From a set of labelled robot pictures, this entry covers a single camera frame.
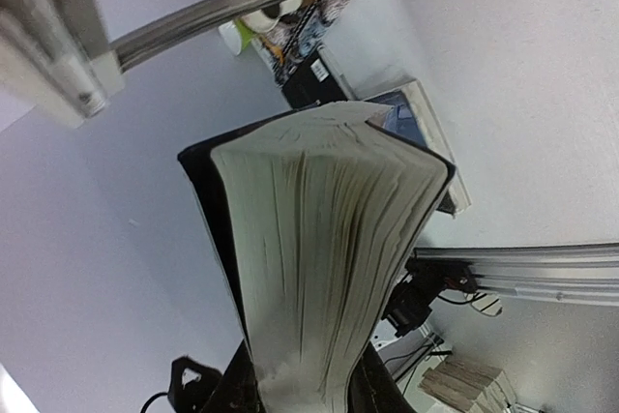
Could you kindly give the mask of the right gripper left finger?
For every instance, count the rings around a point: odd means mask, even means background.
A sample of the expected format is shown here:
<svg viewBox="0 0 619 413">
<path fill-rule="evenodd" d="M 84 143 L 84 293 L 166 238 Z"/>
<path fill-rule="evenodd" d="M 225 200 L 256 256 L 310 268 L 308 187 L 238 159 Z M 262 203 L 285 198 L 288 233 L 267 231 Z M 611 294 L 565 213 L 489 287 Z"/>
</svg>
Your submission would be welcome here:
<svg viewBox="0 0 619 413">
<path fill-rule="evenodd" d="M 189 356 L 172 361 L 166 393 L 175 412 L 263 412 L 247 346 L 242 342 L 224 372 Z"/>
</svg>

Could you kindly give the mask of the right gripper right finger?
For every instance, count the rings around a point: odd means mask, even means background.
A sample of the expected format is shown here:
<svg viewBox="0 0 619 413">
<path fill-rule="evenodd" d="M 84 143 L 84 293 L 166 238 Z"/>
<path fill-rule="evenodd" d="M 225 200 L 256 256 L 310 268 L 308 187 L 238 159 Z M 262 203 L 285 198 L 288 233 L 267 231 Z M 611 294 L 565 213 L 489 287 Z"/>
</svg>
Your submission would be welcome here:
<svg viewBox="0 0 619 413">
<path fill-rule="evenodd" d="M 371 343 L 352 372 L 347 400 L 351 413 L 415 412 Z"/>
</svg>

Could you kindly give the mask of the black paperback book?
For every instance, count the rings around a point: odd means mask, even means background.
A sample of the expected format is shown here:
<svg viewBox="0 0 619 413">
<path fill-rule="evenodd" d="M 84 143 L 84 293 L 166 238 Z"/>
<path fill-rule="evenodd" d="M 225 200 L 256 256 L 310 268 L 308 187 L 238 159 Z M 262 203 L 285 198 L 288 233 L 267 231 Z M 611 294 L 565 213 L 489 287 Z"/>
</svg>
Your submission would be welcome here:
<svg viewBox="0 0 619 413">
<path fill-rule="evenodd" d="M 348 412 L 352 372 L 455 176 L 445 158 L 387 128 L 392 112 L 328 103 L 179 154 L 263 412 Z"/>
</svg>

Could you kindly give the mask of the dark blue paperback book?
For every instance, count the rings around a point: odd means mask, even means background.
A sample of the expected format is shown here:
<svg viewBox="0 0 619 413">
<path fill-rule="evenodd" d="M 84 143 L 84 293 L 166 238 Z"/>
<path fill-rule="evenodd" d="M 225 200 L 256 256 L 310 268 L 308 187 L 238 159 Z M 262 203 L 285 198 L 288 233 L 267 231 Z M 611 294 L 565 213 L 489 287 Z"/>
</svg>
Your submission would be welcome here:
<svg viewBox="0 0 619 413">
<path fill-rule="evenodd" d="M 456 165 L 455 154 L 443 131 L 427 93 L 418 79 L 412 79 L 390 90 L 366 98 L 367 102 L 382 103 L 394 108 L 387 128 Z M 456 217 L 472 205 L 462 175 L 456 174 L 437 210 Z"/>
</svg>

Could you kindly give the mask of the black notebook with barcode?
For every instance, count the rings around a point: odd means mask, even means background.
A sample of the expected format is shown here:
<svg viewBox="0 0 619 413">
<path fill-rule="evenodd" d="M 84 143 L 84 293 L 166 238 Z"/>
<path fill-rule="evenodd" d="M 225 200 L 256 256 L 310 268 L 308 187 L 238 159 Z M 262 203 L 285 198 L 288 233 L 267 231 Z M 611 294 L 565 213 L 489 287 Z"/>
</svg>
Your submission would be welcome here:
<svg viewBox="0 0 619 413">
<path fill-rule="evenodd" d="M 318 45 L 295 69 L 281 92 L 293 109 L 357 100 L 333 53 L 324 44 Z"/>
</svg>

